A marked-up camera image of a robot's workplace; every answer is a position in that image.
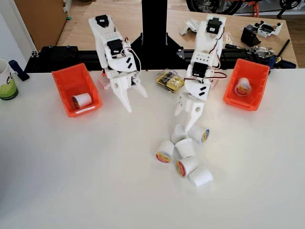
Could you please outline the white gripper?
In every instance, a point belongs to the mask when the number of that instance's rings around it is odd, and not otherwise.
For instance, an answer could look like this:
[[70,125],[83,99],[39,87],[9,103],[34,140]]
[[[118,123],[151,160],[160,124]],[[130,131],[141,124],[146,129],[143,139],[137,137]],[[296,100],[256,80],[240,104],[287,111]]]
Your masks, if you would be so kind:
[[184,78],[185,94],[179,95],[175,109],[175,116],[182,112],[187,115],[185,130],[188,132],[193,125],[201,118],[204,103],[207,100],[210,89],[213,87],[214,80],[193,76],[193,64],[189,64]]
[[105,58],[107,67],[105,74],[110,81],[111,88],[128,112],[132,112],[127,90],[134,88],[144,98],[148,94],[139,78],[136,66],[138,57],[131,48],[128,40],[111,40],[105,43]]

